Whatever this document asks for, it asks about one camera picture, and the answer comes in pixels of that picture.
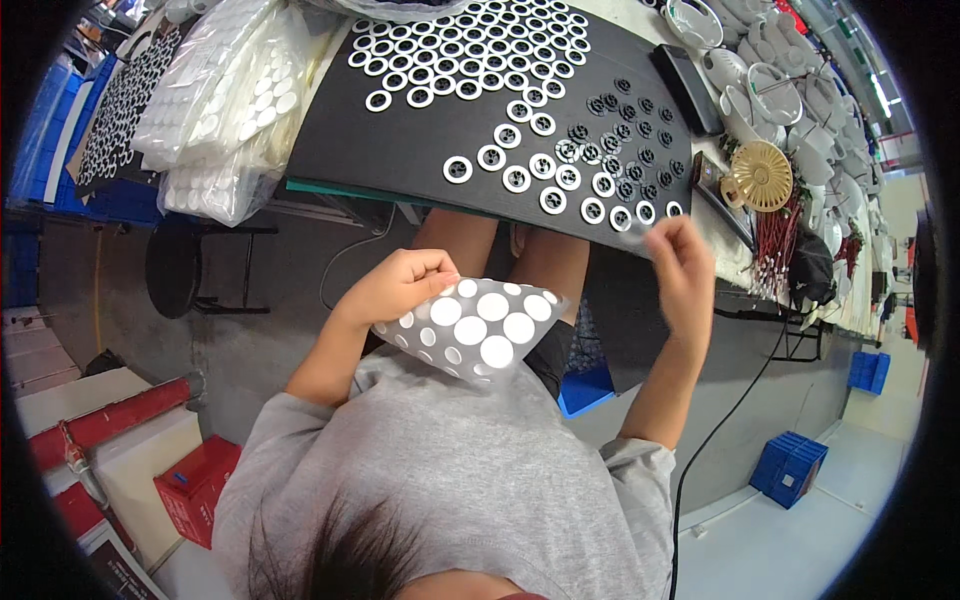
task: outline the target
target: black work mat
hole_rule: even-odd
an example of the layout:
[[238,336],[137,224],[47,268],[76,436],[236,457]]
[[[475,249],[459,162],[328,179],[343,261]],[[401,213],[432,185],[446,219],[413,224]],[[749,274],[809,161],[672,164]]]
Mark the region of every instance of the black work mat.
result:
[[[657,218],[665,214],[671,201],[689,212],[690,133],[650,61],[653,44],[596,15],[575,9],[571,12],[579,12],[588,19],[587,41],[591,49],[586,53],[586,64],[574,66],[570,79],[557,78],[565,86],[565,96],[535,108],[554,118],[553,134],[540,136],[529,123],[511,121],[507,104],[521,99],[521,94],[506,86],[498,91],[484,90],[472,101],[450,94],[435,97],[425,108],[412,108],[407,104],[407,92],[412,88],[408,84],[393,92],[391,105],[385,110],[367,110],[368,95],[381,89],[381,80],[390,71],[370,77],[362,68],[350,67],[348,56],[354,50],[353,41],[365,35],[351,32],[307,112],[290,156],[287,176],[349,189],[359,195],[369,191],[371,197],[377,197],[376,192],[386,192],[409,197],[412,202],[422,199],[427,204],[450,204],[637,252],[643,229],[636,218],[636,203],[641,198],[643,184],[657,191],[652,202]],[[563,57],[563,53],[558,54],[558,59]],[[509,68],[501,72],[504,76],[507,73]],[[529,72],[527,76],[531,84],[540,83]],[[629,94],[614,86],[617,78],[630,83]],[[455,79],[459,81],[464,76],[458,74]],[[602,170],[602,165],[590,166],[579,160],[574,164],[581,174],[579,188],[565,192],[566,208],[561,214],[550,215],[540,207],[540,192],[547,186],[556,186],[554,180],[533,179],[527,191],[515,194],[504,187],[503,169],[487,172],[477,163],[479,149],[494,143],[494,129],[503,123],[513,123],[521,132],[521,141],[516,148],[505,151],[506,166],[521,165],[529,169],[530,158],[536,153],[548,154],[555,158],[558,167],[563,165],[554,148],[557,142],[567,138],[568,126],[582,123],[591,141],[600,143],[603,133],[612,132],[614,125],[625,121],[618,110],[608,111],[602,117],[588,110],[588,98],[605,93],[613,94],[619,104],[630,104],[636,109],[636,122],[630,124],[633,139],[622,144],[622,151],[616,157],[625,165],[638,161],[638,151],[643,148],[654,153],[654,166],[641,166],[642,185],[635,186],[638,189],[631,202],[621,201],[616,194],[600,198],[594,193],[591,181],[593,175]],[[651,114],[641,109],[642,99],[649,99],[644,106],[652,107]],[[672,114],[671,122],[660,116],[661,108]],[[637,130],[637,124],[643,121],[650,124],[649,138]],[[658,140],[659,131],[670,133],[669,148]],[[451,156],[463,156],[472,163],[473,173],[468,181],[454,184],[446,180],[444,163]],[[670,173],[671,159],[680,165],[678,170],[682,172],[678,177],[676,171]],[[606,207],[606,217],[596,225],[590,225],[581,216],[581,203],[587,197],[597,198]],[[625,233],[616,231],[610,222],[611,210],[617,205],[624,206],[633,217],[631,229]]]

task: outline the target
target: black power bank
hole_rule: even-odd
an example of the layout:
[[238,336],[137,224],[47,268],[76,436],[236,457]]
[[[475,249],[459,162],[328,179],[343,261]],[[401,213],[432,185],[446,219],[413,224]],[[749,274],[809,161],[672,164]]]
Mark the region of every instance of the black power bank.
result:
[[661,44],[654,49],[651,60],[690,130],[699,137],[723,133],[725,129],[720,113],[697,71],[697,65],[686,50],[680,46]]

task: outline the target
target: gold fan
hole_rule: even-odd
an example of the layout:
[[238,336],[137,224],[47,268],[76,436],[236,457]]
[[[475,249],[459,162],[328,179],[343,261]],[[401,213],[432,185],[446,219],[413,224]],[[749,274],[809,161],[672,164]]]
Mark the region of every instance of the gold fan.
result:
[[746,204],[758,212],[773,212],[790,198],[790,162],[770,142],[747,142],[733,153],[730,164],[730,173],[720,181],[720,191],[731,206]]

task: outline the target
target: gray t-shirt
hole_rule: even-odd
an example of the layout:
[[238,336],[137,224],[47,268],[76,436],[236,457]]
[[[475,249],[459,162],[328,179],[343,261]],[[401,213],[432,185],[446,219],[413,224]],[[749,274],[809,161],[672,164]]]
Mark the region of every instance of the gray t-shirt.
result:
[[598,452],[578,440],[525,364],[478,391],[382,348],[336,411],[287,394],[267,402],[217,504],[213,550],[245,598],[254,517],[275,560],[306,568],[343,490],[347,518],[389,497],[422,527],[415,577],[460,568],[551,600],[661,598],[674,466],[660,444]]

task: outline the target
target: stool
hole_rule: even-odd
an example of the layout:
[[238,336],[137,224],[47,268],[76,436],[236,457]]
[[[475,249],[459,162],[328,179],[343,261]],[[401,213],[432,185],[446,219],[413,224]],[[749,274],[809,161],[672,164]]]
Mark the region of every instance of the stool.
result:
[[[273,235],[276,228],[228,228],[222,225],[200,225],[185,216],[167,215],[150,234],[147,243],[147,293],[156,311],[167,319],[179,319],[195,309],[205,315],[264,315],[270,308],[249,308],[250,263],[253,238]],[[247,263],[243,277],[243,305],[221,306],[216,297],[199,296],[204,259],[202,242],[207,235],[249,235]]]

